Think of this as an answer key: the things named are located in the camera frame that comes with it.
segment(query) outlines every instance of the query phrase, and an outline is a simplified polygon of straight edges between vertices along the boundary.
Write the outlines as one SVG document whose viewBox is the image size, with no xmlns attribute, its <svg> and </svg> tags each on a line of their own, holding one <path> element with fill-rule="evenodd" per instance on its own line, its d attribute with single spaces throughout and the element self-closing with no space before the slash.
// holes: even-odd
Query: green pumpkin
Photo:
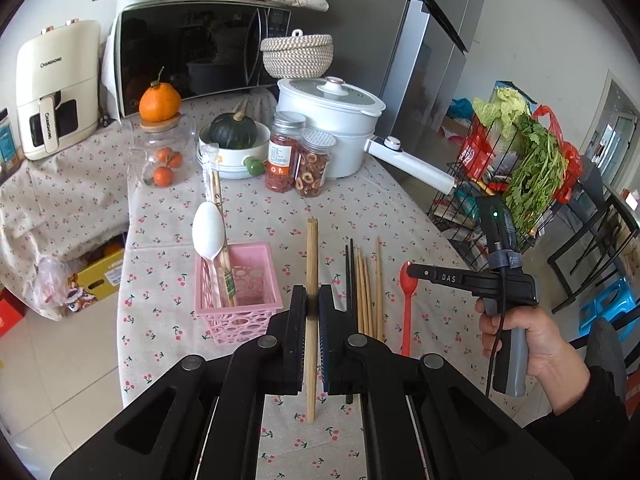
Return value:
<svg viewBox="0 0 640 480">
<path fill-rule="evenodd" d="M 223 150 L 246 150 L 254 145 L 258 129 L 244 112 L 220 114 L 209 127 L 209 142 Z"/>
</svg>

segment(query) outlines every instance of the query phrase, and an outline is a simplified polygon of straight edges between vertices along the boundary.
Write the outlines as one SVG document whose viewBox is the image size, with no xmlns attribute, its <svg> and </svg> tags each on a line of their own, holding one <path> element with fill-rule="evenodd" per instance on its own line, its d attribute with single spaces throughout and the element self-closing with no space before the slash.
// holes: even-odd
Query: microwave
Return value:
<svg viewBox="0 0 640 480">
<path fill-rule="evenodd" d="M 258 0 L 152 0 L 114 20 L 102 62 L 107 113 L 138 113 L 152 81 L 183 99 L 271 86 L 260 43 L 288 35 L 290 10 Z"/>
</svg>

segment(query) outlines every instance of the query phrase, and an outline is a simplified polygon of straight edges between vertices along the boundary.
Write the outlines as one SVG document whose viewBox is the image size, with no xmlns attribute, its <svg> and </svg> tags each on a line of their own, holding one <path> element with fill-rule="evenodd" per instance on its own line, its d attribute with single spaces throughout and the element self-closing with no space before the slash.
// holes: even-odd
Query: person's arm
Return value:
<svg viewBox="0 0 640 480">
<path fill-rule="evenodd" d="M 479 300 L 483 354 L 489 357 L 500 316 L 489 317 Z M 609 451 L 628 425 L 625 408 L 609 374 L 588 369 L 558 326 L 540 308 L 520 306 L 507 312 L 504 329 L 524 328 L 529 346 L 527 374 L 540 382 L 553 412 L 527 430 L 571 471 L 576 480 L 590 478 L 606 464 Z"/>
</svg>

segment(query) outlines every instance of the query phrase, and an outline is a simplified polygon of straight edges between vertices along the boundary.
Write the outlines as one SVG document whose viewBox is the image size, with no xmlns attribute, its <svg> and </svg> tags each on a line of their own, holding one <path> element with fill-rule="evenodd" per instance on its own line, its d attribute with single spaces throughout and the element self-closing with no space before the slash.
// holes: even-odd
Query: human hand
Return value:
<svg viewBox="0 0 640 480">
<path fill-rule="evenodd" d="M 488 316 L 482 300 L 476 301 L 476 312 L 481 314 L 478 327 L 482 332 L 482 354 L 489 358 L 500 316 Z M 565 412 L 582 397 L 591 378 L 580 354 L 562 339 L 558 326 L 540 307 L 518 306 L 508 310 L 502 329 L 513 328 L 526 330 L 527 374 L 538 379 L 554 413 Z M 502 342 L 498 341 L 498 352 L 501 347 Z"/>
<path fill-rule="evenodd" d="M 484 312 L 482 300 L 476 301 L 476 312 L 482 314 L 478 328 L 482 332 L 482 355 L 489 358 L 494 346 L 495 333 L 500 325 L 500 316 L 490 317 Z M 556 359 L 566 344 L 558 326 L 537 306 L 519 306 L 508 310 L 504 316 L 503 330 L 523 328 L 526 330 L 529 346 L 527 375 L 538 377 Z"/>
</svg>

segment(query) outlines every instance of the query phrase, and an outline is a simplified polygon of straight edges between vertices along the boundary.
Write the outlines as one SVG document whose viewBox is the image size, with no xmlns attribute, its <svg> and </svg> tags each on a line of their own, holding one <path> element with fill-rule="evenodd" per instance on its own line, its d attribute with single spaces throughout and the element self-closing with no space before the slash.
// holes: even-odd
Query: woven basket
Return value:
<svg viewBox="0 0 640 480">
<path fill-rule="evenodd" d="M 262 40 L 260 50 L 266 71 L 275 78 L 320 77 L 334 60 L 331 36 L 304 36 L 298 28 L 289 38 Z"/>
</svg>

